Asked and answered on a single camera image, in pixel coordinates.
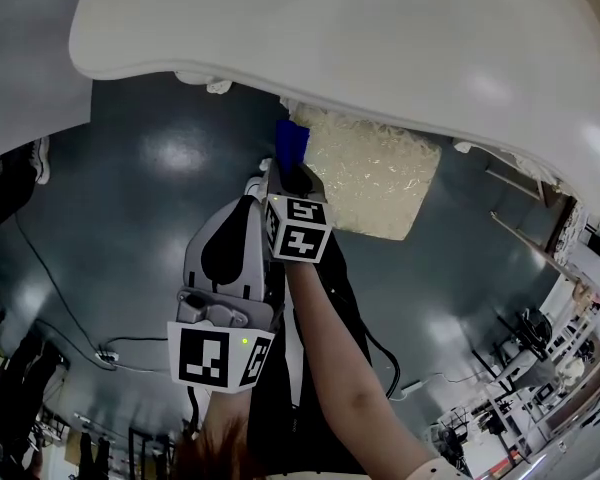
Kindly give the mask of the person's black trousers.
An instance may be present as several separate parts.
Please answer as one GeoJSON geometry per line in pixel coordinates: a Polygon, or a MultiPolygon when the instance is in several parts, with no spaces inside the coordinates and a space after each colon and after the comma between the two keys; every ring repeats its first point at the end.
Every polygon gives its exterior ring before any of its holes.
{"type": "MultiPolygon", "coordinates": [[[[316,270],[329,299],[365,357],[369,348],[347,265],[334,236],[329,238],[316,270]]],[[[267,475],[295,472],[358,474],[363,468],[338,440],[319,406],[308,364],[303,364],[300,402],[292,405],[285,326],[277,332],[252,391],[247,442],[267,475]]]]}

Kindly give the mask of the black office chair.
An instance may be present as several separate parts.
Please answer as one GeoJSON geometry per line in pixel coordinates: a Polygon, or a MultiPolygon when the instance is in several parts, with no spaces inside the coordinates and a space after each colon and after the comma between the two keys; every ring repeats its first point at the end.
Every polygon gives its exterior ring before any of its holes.
{"type": "Polygon", "coordinates": [[[515,314],[513,323],[496,314],[497,322],[508,332],[507,339],[492,343],[490,365],[475,349],[473,357],[487,375],[487,383],[502,389],[505,395],[514,395],[522,389],[553,390],[564,388],[564,377],[551,359],[548,347],[553,338],[549,318],[535,307],[515,314]]]}

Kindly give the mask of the gold patterned cushioned stool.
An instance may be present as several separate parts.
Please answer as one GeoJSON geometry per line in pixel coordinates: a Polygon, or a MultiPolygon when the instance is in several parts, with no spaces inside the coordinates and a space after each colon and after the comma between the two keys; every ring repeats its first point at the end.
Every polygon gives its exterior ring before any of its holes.
{"type": "Polygon", "coordinates": [[[309,130],[306,165],[321,179],[334,227],[402,241],[416,220],[441,159],[434,142],[404,128],[297,104],[309,130]]]}

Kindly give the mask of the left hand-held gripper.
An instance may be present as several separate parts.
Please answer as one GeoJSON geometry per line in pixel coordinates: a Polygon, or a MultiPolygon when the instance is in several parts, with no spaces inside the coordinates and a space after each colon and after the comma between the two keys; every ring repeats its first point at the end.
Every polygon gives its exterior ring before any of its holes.
{"type": "Polygon", "coordinates": [[[255,197],[242,196],[206,221],[187,246],[183,276],[187,287],[202,290],[180,290],[176,319],[167,323],[172,380],[220,393],[253,388],[284,310],[278,294],[263,300],[262,208],[255,197]]]}

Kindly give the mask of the person's left forearm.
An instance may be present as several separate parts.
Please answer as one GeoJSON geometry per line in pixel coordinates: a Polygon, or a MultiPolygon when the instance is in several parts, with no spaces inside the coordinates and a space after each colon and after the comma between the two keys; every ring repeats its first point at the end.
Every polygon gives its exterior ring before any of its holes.
{"type": "Polygon", "coordinates": [[[251,405],[251,390],[239,393],[211,392],[204,419],[247,418],[251,405]]]}

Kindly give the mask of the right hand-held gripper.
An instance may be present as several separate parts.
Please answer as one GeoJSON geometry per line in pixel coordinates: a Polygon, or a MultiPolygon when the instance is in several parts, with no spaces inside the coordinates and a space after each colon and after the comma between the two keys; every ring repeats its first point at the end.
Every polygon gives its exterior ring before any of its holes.
{"type": "Polygon", "coordinates": [[[300,199],[293,196],[292,172],[272,160],[265,173],[265,231],[271,256],[277,260],[319,263],[332,231],[332,212],[325,202],[322,180],[306,165],[296,169],[300,199]]]}

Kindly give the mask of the wooden chair with patterned cushion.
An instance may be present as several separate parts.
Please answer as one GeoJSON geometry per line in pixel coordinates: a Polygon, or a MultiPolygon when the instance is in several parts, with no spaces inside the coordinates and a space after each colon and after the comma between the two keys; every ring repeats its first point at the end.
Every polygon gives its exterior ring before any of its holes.
{"type": "Polygon", "coordinates": [[[548,246],[537,244],[524,232],[503,221],[495,211],[491,211],[490,216],[497,224],[524,243],[532,252],[572,283],[571,297],[577,305],[586,306],[593,300],[594,291],[586,282],[584,276],[568,266],[580,235],[586,230],[588,215],[582,204],[572,200],[571,203],[565,206],[563,215],[554,229],[553,237],[555,240],[550,242],[548,246]]]}

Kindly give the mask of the person's right forearm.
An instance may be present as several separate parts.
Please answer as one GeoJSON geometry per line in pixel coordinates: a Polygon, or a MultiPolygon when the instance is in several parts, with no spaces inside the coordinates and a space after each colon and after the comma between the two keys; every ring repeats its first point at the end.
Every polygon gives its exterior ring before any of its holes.
{"type": "Polygon", "coordinates": [[[394,413],[315,267],[287,262],[285,272],[327,424],[372,480],[406,480],[431,454],[394,413]]]}

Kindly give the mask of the white dressing table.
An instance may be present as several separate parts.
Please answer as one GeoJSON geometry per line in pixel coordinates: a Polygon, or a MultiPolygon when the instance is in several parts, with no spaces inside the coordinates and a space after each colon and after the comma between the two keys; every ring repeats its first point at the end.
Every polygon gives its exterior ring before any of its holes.
{"type": "Polygon", "coordinates": [[[79,0],[69,51],[485,144],[600,217],[600,0],[79,0]]]}

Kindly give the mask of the blue cloth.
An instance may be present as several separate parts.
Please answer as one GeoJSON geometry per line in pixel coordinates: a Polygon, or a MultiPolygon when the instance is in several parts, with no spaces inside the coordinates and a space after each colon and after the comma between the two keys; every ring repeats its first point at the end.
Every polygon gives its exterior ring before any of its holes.
{"type": "Polygon", "coordinates": [[[289,173],[304,162],[310,130],[291,120],[278,120],[275,130],[275,152],[280,170],[289,173]]]}

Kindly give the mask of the dark-seat wooden stool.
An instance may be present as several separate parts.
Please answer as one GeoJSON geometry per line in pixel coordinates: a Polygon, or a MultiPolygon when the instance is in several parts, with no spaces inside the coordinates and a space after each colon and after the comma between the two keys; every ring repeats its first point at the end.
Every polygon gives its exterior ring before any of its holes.
{"type": "Polygon", "coordinates": [[[540,202],[545,207],[552,206],[559,199],[570,197],[570,194],[560,190],[557,186],[527,176],[519,171],[504,171],[488,166],[485,168],[485,173],[540,202]]]}

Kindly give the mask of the person's left white shoe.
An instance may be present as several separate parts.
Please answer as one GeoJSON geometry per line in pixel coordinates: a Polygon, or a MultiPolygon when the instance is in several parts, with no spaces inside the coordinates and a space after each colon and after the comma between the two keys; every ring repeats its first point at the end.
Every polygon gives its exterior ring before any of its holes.
{"type": "Polygon", "coordinates": [[[261,160],[259,164],[260,172],[249,178],[246,182],[244,188],[245,195],[253,196],[259,201],[262,201],[266,197],[271,162],[271,157],[261,160]]]}

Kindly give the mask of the person's polka-dot shirt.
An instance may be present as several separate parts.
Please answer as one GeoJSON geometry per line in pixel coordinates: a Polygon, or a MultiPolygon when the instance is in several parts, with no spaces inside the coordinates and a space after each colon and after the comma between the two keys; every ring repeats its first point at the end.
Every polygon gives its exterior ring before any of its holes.
{"type": "Polygon", "coordinates": [[[473,480],[444,458],[438,457],[419,466],[406,480],[473,480]]]}

